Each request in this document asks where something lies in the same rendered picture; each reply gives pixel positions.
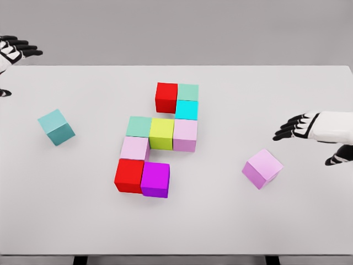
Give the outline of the red cube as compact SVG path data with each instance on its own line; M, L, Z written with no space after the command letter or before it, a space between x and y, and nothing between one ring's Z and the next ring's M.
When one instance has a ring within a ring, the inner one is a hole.
M119 159L114 184L119 192L142 194L143 160Z
M177 95L177 83L158 82L155 95L156 112L175 114L177 105Z

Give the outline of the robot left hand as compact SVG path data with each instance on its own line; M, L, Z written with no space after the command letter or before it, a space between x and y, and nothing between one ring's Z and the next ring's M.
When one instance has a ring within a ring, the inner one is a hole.
M0 75L18 61L30 56L41 56L43 51L30 45L27 40L19 40L16 36L0 36Z

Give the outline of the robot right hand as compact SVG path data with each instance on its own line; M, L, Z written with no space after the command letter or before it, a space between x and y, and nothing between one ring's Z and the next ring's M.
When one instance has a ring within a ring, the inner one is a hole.
M342 144L326 159L326 166L353 161L353 112L309 112L290 118L275 132L274 141L311 139L326 144Z

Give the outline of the cyan cube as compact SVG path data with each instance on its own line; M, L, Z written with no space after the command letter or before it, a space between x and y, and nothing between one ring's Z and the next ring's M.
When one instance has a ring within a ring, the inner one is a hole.
M199 103L190 100L177 100L176 101L176 119L197 120Z

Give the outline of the teal cube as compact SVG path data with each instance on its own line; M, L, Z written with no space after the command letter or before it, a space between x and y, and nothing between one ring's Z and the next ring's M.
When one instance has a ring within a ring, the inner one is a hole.
M59 109L38 118L38 122L55 146L76 135Z

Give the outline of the light pink cube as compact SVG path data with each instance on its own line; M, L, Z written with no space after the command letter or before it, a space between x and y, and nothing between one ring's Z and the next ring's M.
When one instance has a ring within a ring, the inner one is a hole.
M197 125L197 120L174 120L174 151L195 152L197 141Z
M148 161L150 150L149 138L125 136L120 158Z
M242 173L260 190L271 182L284 168L267 149L262 149L248 159Z

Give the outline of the yellow-green cube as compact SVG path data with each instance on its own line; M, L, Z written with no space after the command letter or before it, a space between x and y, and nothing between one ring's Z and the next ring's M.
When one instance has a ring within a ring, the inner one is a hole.
M173 149L174 119L152 118L149 132L151 149Z

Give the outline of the mint green cube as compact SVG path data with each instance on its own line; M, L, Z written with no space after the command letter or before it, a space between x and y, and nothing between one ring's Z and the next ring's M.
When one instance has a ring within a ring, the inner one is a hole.
M149 138L152 118L131 116L126 130L126 136Z
M198 84L178 84L177 100L198 101L199 85Z

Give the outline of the magenta cube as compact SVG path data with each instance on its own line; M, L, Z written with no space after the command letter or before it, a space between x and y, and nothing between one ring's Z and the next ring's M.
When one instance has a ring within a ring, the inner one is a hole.
M170 181L170 164L145 162L141 190L145 197L167 198Z

